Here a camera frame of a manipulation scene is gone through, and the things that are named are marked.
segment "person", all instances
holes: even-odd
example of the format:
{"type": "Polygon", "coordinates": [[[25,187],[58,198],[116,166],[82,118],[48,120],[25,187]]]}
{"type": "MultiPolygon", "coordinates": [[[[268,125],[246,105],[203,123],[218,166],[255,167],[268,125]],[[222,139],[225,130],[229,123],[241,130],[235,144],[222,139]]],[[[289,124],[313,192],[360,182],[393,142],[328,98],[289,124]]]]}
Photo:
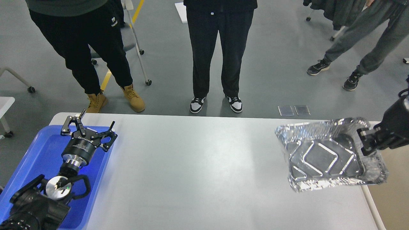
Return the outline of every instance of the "person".
{"type": "Polygon", "coordinates": [[[88,113],[99,113],[108,102],[91,63],[88,44],[107,63],[131,108],[138,113],[145,109],[143,99],[133,88],[116,0],[26,0],[26,3],[31,19],[65,59],[65,66],[88,95],[88,113]]]}
{"type": "Polygon", "coordinates": [[[184,0],[193,52],[193,94],[190,112],[198,113],[209,92],[210,62],[217,33],[223,53],[221,81],[230,108],[243,110],[238,96],[241,60],[257,0],[184,0]]]}
{"type": "Polygon", "coordinates": [[[374,49],[362,58],[359,65],[345,81],[343,88],[346,91],[353,91],[356,89],[359,79],[376,70],[386,56],[409,34],[408,0],[366,0],[366,6],[368,8],[325,52],[324,58],[308,68],[309,75],[315,76],[321,71],[329,69],[331,62],[389,19],[388,26],[374,49]]]}

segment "foil pan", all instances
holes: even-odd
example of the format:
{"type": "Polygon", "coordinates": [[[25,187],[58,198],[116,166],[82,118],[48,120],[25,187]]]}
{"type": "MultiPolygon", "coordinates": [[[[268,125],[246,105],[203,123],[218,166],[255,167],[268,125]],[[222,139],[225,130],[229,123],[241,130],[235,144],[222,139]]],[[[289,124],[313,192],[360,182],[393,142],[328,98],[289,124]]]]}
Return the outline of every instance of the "foil pan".
{"type": "Polygon", "coordinates": [[[296,192],[340,185],[381,184],[389,174],[379,151],[364,156],[357,129],[364,118],[287,124],[276,128],[296,192]]]}

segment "shoe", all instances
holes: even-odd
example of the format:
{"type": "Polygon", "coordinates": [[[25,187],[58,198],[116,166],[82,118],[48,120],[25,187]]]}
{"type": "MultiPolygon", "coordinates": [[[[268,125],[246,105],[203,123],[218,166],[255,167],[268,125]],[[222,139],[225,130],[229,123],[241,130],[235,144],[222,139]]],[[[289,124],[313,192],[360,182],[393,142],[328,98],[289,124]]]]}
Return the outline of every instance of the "shoe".
{"type": "Polygon", "coordinates": [[[190,112],[191,113],[198,113],[202,110],[203,103],[205,102],[206,97],[194,97],[190,102],[190,112]]]}
{"type": "Polygon", "coordinates": [[[358,72],[352,72],[351,76],[344,82],[342,86],[346,91],[354,91],[358,86],[359,78],[362,77],[362,74],[358,72]]]}
{"type": "Polygon", "coordinates": [[[135,112],[140,113],[145,110],[145,103],[138,95],[138,93],[133,89],[133,84],[130,86],[125,86],[124,88],[121,87],[121,89],[124,92],[125,98],[128,99],[131,108],[135,112]]]}
{"type": "Polygon", "coordinates": [[[108,103],[108,98],[102,94],[102,91],[98,95],[95,95],[94,93],[87,95],[90,101],[90,105],[87,108],[87,113],[99,113],[101,108],[108,103]]]}
{"type": "Polygon", "coordinates": [[[243,111],[243,105],[238,95],[234,97],[229,97],[226,95],[226,97],[229,99],[230,108],[233,112],[241,113],[241,111],[243,111]]]}
{"type": "Polygon", "coordinates": [[[330,63],[327,63],[327,62],[324,61],[324,60],[318,60],[318,61],[319,61],[319,63],[317,63],[317,64],[315,64],[315,65],[312,65],[312,66],[310,66],[310,67],[308,68],[307,73],[308,73],[309,75],[315,76],[315,75],[319,74],[319,72],[325,71],[325,70],[327,70],[327,69],[330,68],[331,62],[330,62],[330,63]]]}

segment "tan work boot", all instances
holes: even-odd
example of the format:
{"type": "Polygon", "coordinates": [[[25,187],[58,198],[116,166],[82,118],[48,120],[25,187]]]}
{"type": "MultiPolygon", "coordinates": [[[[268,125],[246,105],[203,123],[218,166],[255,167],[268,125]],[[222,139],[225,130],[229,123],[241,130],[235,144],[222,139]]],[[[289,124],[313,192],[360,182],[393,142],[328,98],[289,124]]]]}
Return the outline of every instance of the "tan work boot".
{"type": "Polygon", "coordinates": [[[87,94],[88,99],[90,101],[90,105],[88,106],[87,113],[99,113],[101,108],[108,103],[108,98],[106,98],[102,92],[98,95],[95,94],[87,94]]]}
{"type": "Polygon", "coordinates": [[[138,95],[138,93],[133,90],[133,84],[130,86],[125,86],[122,91],[124,92],[125,98],[128,99],[130,106],[135,112],[140,113],[145,110],[145,103],[138,95]]]}

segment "black and white sneaker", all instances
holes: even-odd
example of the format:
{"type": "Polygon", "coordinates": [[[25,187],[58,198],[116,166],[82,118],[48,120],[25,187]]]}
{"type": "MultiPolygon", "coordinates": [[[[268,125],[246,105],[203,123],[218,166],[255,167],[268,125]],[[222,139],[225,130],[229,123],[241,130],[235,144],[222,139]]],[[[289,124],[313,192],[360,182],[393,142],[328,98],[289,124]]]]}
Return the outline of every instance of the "black and white sneaker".
{"type": "Polygon", "coordinates": [[[310,67],[308,68],[307,73],[308,73],[309,75],[315,76],[315,75],[319,74],[319,72],[325,71],[325,70],[327,70],[327,69],[330,68],[331,62],[330,62],[330,63],[327,63],[327,62],[324,61],[324,60],[318,60],[318,61],[319,61],[319,63],[317,63],[317,64],[315,64],[315,65],[312,65],[312,66],[310,66],[310,67]]]}
{"type": "Polygon", "coordinates": [[[233,112],[241,113],[241,111],[243,111],[243,105],[238,95],[234,97],[229,97],[226,95],[226,97],[229,100],[230,108],[233,112]]]}
{"type": "Polygon", "coordinates": [[[203,103],[205,102],[206,97],[194,97],[190,102],[190,112],[191,113],[198,113],[202,110],[203,103]]]}

